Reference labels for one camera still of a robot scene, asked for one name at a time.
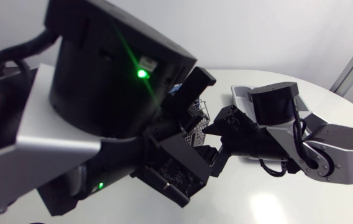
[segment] black cable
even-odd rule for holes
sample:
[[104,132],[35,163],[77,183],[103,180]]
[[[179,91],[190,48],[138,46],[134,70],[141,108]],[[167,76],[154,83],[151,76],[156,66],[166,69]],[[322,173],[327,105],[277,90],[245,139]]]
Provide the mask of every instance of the black cable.
[[281,166],[282,166],[281,172],[274,171],[271,168],[267,167],[263,159],[259,159],[259,163],[261,164],[261,167],[264,168],[264,170],[273,177],[283,177],[286,174],[287,163],[285,161],[282,161],[281,163]]
[[304,131],[306,129],[306,122],[300,118],[298,114],[298,108],[295,103],[294,99],[291,99],[292,105],[293,105],[293,112],[294,112],[294,118],[295,121],[293,123],[293,136],[294,136],[294,143],[295,143],[295,148],[302,160],[305,161],[306,164],[310,166],[311,161],[308,157],[308,154],[306,153],[306,150],[303,147],[303,140],[302,136],[304,134]]
[[14,60],[15,64],[19,68],[21,75],[23,76],[26,84],[31,85],[33,84],[33,76],[30,73],[30,67],[24,60]]
[[58,35],[44,30],[36,38],[17,46],[0,51],[0,77],[4,75],[5,64],[8,61],[20,61],[27,57],[39,54],[49,48],[57,40]]

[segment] black cylindrical motor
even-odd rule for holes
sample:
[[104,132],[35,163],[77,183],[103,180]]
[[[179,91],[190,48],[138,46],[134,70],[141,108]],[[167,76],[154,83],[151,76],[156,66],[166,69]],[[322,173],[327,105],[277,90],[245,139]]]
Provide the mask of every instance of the black cylindrical motor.
[[142,133],[196,62],[105,1],[50,1],[45,26],[63,38],[50,102],[63,119],[97,136]]

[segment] white wall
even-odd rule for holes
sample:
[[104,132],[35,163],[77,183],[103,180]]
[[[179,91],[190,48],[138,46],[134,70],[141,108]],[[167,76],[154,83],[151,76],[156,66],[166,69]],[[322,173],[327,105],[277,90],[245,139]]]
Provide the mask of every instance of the white wall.
[[[353,0],[110,0],[206,68],[283,73],[329,88],[353,56]],[[0,49],[43,29],[46,1],[0,0]],[[28,62],[55,64],[58,45]]]

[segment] silver metal plate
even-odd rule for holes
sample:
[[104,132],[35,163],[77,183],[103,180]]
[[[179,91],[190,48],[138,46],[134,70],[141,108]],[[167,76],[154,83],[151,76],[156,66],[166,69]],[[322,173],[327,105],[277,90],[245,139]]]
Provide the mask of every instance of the silver metal plate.
[[64,121],[48,94],[54,68],[41,65],[15,145],[0,149],[0,213],[18,197],[78,167],[97,154],[100,138]]

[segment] screw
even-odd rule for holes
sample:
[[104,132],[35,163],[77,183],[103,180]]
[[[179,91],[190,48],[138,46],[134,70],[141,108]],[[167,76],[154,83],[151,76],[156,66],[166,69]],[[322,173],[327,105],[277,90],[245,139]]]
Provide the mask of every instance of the screw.
[[6,208],[0,208],[0,214],[3,214],[6,210]]

